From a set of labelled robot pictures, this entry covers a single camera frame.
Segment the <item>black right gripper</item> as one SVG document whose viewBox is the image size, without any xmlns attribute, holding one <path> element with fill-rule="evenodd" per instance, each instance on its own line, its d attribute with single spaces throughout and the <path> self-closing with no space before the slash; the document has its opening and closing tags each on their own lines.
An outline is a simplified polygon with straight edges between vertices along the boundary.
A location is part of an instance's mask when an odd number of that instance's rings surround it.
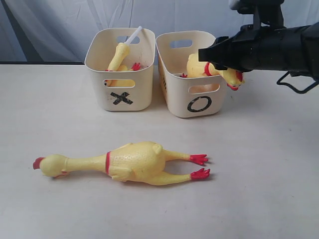
<svg viewBox="0 0 319 239">
<path fill-rule="evenodd" d="M 254 29 L 252 24 L 244 25 L 234 36 L 221 36 L 210 47 L 199 49 L 198 60 L 212 62 L 216 71 L 262 70 L 259 48 L 263 37 L 264 27 Z"/>
</svg>

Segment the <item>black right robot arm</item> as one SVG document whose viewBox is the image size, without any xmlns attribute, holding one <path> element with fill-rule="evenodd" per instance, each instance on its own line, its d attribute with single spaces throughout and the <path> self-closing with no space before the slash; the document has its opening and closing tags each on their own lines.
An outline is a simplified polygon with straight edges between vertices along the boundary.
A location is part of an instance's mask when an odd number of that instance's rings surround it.
<svg viewBox="0 0 319 239">
<path fill-rule="evenodd" d="M 198 51 L 200 62 L 217 70 L 287 71 L 296 76 L 319 77 L 319 25 L 273 28 L 244 25 L 232 37 L 219 37 Z"/>
</svg>

